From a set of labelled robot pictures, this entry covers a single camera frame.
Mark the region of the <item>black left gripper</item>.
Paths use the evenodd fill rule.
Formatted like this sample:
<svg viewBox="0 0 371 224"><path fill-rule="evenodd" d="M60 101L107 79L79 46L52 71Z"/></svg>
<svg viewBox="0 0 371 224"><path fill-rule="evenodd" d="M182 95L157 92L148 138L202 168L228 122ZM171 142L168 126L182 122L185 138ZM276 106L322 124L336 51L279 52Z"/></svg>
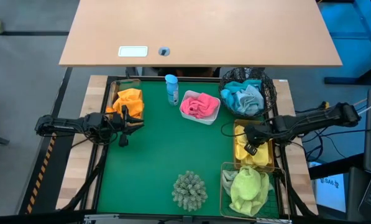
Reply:
<svg viewBox="0 0 371 224"><path fill-rule="evenodd" d="M122 133L131 135L136 130L144 127L144 124L133 124L136 120L129 114L129 109L126 105L122 106L122 114L113 112L110 114L111 131L113 134Z"/></svg>

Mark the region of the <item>yellow microfiber towel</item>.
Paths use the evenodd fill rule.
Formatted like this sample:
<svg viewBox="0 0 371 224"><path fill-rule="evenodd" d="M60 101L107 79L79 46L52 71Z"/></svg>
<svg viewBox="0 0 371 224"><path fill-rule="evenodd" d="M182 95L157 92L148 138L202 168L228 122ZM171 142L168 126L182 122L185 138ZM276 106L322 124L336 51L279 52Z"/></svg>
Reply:
<svg viewBox="0 0 371 224"><path fill-rule="evenodd" d="M244 127L237 125L234 129L235 132L235 157L238 160L247 159L250 154L244 149L248 143L247 136L244 132Z"/></svg>
<svg viewBox="0 0 371 224"><path fill-rule="evenodd" d="M255 166L266 166L269 162L268 143L264 143L257 148L256 154L253 156L247 153L246 157L242 160L244 164Z"/></svg>

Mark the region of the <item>grey towel with teal edge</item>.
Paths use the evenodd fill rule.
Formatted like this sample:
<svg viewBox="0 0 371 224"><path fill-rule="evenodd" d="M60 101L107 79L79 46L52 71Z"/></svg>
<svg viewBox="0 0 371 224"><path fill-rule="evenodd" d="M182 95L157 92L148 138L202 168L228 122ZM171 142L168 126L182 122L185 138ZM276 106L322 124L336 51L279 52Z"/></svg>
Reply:
<svg viewBox="0 0 371 224"><path fill-rule="evenodd" d="M260 110L263 108L263 96L258 89L252 85L248 85L247 88L242 91L241 102L244 106L255 105Z"/></svg>
<svg viewBox="0 0 371 224"><path fill-rule="evenodd" d="M260 111L260 109L258 109L255 105L244 106L241 102L242 93L237 92L234 98L235 98L235 109L240 114L244 114L247 116L253 116Z"/></svg>

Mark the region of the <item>lime green microfiber towel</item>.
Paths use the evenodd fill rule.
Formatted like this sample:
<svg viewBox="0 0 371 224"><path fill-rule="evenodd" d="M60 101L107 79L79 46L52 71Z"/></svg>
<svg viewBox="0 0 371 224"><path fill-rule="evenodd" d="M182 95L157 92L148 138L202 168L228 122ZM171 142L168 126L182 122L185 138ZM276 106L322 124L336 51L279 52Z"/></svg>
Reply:
<svg viewBox="0 0 371 224"><path fill-rule="evenodd" d="M268 200L269 176L251 166L242 166L231 188L229 207L248 217L254 217Z"/></svg>

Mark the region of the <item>amber plastic tray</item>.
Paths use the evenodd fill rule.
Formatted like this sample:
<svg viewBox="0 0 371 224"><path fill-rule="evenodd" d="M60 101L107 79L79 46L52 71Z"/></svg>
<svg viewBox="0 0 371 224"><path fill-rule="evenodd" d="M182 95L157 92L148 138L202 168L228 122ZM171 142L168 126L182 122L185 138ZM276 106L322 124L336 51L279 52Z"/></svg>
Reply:
<svg viewBox="0 0 371 224"><path fill-rule="evenodd" d="M272 146L272 141L271 140L269 140L269 142L267 142L267 143L268 143L269 162L266 166L263 166L263 170L265 172L271 172L275 168L273 146ZM244 164L244 163L242 163L242 160L240 161L240 160L236 159L236 157L235 157L235 137L234 137L234 162L236 163L236 165L235 165L236 169L239 169L241 166L250 165L250 164Z"/></svg>

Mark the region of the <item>light blue spray bottle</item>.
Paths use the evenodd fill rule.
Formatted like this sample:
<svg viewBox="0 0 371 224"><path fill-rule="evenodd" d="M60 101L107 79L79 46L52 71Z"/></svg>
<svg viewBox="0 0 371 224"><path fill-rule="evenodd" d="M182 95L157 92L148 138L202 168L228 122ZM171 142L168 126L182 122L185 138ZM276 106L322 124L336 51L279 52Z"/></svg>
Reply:
<svg viewBox="0 0 371 224"><path fill-rule="evenodd" d="M168 102L176 106L178 104L178 79L176 76L168 74L165 76L167 84Z"/></svg>

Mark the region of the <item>white plastic basket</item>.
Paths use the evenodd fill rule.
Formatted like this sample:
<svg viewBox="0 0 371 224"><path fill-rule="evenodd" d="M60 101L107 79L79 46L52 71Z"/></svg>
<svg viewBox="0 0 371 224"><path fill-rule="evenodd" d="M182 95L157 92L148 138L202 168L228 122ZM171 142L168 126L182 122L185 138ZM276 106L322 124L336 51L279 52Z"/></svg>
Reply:
<svg viewBox="0 0 371 224"><path fill-rule="evenodd" d="M182 102L183 102L185 99L187 99L188 97L197 98L197 97L200 96L200 94L201 94L201 93L197 93L197 92L195 92L195 91L188 90L188 91L185 92ZM203 124L206 124L206 125L210 125L210 124L212 124L212 123L216 120L216 118L217 118L217 116L218 116L218 112L219 112L220 104L221 104L221 102L220 102L220 100L219 100L218 107L214 110L214 113L213 113L211 116L207 116L207 117L200 118L200 119L195 118L195 117L193 117L193 116L189 116L189 115L187 115L187 114L184 114L184 113L181 111L181 109L180 109L180 113L181 113L182 117L184 117L184 118L186 118L186 119L190 119L190 120L192 120L192 121L196 121L196 122L199 122L199 123L203 123Z"/></svg>

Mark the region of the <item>grey-green artificial succulent plant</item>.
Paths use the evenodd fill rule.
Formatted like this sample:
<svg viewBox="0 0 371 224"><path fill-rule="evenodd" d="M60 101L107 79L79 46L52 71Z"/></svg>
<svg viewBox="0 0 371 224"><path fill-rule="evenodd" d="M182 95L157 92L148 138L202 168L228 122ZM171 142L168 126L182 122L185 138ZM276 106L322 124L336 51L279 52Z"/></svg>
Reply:
<svg viewBox="0 0 371 224"><path fill-rule="evenodd" d="M189 170L178 175L173 184L172 196L177 206L188 212L201 209L208 198L205 182Z"/></svg>

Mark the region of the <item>white labelled box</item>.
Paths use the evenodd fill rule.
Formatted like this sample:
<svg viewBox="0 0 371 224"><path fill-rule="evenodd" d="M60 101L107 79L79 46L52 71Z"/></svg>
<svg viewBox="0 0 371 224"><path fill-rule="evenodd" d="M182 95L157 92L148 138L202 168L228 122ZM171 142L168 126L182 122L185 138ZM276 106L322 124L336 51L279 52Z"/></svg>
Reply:
<svg viewBox="0 0 371 224"><path fill-rule="evenodd" d="M311 181L316 203L339 212L346 212L344 175L337 174Z"/></svg>

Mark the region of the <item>black desk foot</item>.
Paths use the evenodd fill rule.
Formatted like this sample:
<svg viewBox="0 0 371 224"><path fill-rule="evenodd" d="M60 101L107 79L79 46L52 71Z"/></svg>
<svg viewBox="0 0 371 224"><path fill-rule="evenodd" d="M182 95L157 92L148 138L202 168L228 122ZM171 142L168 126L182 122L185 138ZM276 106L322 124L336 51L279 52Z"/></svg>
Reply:
<svg viewBox="0 0 371 224"><path fill-rule="evenodd" d="M329 85L371 85L371 69L357 78L324 77L324 83Z"/></svg>

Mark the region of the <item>beige wooden desk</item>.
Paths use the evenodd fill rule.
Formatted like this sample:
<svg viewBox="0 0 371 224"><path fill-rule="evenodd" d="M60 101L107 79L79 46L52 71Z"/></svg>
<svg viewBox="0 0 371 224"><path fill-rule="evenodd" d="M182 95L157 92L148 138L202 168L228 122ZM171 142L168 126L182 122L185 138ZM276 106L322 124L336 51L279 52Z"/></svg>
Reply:
<svg viewBox="0 0 371 224"><path fill-rule="evenodd" d="M119 57L120 46L147 46L148 55ZM68 67L341 64L315 0L80 0L60 59Z"/></svg>

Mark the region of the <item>black diagonal frame strut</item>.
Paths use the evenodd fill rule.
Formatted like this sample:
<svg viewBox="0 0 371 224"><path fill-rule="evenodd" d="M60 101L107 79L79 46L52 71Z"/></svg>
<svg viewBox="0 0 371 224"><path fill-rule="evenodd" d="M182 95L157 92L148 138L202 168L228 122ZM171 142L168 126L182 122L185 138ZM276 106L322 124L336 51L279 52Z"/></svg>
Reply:
<svg viewBox="0 0 371 224"><path fill-rule="evenodd" d="M287 187L287 191L288 191L288 195L290 196L292 201L295 203L295 205L299 208L303 216L307 216L307 217L315 216L315 214L301 200L301 198L298 196L298 194L296 193L296 191L291 185Z"/></svg>
<svg viewBox="0 0 371 224"><path fill-rule="evenodd" d="M105 160L106 160L106 153L102 153L98 163L96 164L90 176L86 178L84 184L80 187L79 191L68 202L68 204L62 208L62 210L64 211L74 210L76 206L82 201L83 197L85 195L88 195L88 191L89 191L89 188L91 187L91 184L94 182L95 178L100 173L102 173L102 168L104 167Z"/></svg>

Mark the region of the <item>hazard striped base plate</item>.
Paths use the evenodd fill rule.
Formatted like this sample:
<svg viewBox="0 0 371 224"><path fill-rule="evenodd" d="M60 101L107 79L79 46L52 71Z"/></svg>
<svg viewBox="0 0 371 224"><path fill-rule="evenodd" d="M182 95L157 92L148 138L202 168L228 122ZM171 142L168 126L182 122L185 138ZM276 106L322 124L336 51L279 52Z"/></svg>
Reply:
<svg viewBox="0 0 371 224"><path fill-rule="evenodd" d="M56 209L73 139L73 134L61 132L41 138L19 204L20 215L47 213Z"/></svg>

